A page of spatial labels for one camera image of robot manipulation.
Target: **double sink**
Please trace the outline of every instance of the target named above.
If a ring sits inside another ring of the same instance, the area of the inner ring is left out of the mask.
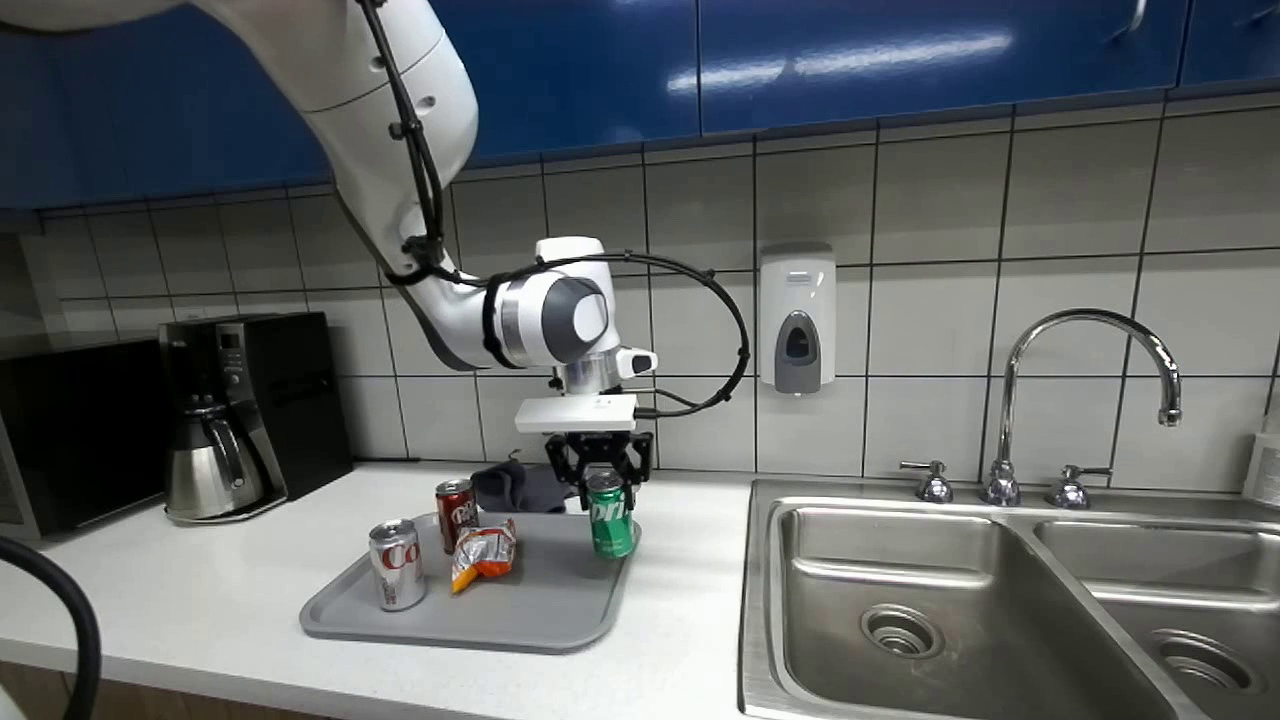
[[[752,487],[748,717],[1280,717],[1280,516]]]

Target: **red can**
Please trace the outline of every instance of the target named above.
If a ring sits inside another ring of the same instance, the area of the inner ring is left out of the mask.
[[[456,535],[476,526],[471,480],[436,483],[436,526],[446,555],[456,552]]]

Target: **white countertop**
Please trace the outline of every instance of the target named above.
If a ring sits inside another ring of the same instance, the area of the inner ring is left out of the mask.
[[[48,549],[87,594],[104,677],[316,717],[630,720],[735,711],[748,480],[651,480],[645,546],[613,632],[574,656],[354,645],[301,632],[301,609],[383,516],[434,508],[466,474],[361,470],[254,526],[172,529],[159,508]],[[0,567],[0,662],[74,670],[67,612]]]

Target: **gray tray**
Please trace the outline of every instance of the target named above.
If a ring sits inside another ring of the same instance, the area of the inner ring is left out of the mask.
[[[514,516],[520,535],[515,574],[476,582],[466,595],[450,595],[450,555],[442,552],[436,516],[421,516],[427,595],[407,612],[381,609],[381,584],[361,555],[323,594],[316,594],[301,624],[310,637],[388,641],[388,645],[456,645],[508,653],[576,653],[597,645],[615,617],[631,565],[591,552],[590,516]]]

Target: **microwave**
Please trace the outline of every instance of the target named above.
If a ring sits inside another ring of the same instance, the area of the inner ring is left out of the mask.
[[[168,437],[155,339],[0,360],[0,535],[43,546],[155,505]]]

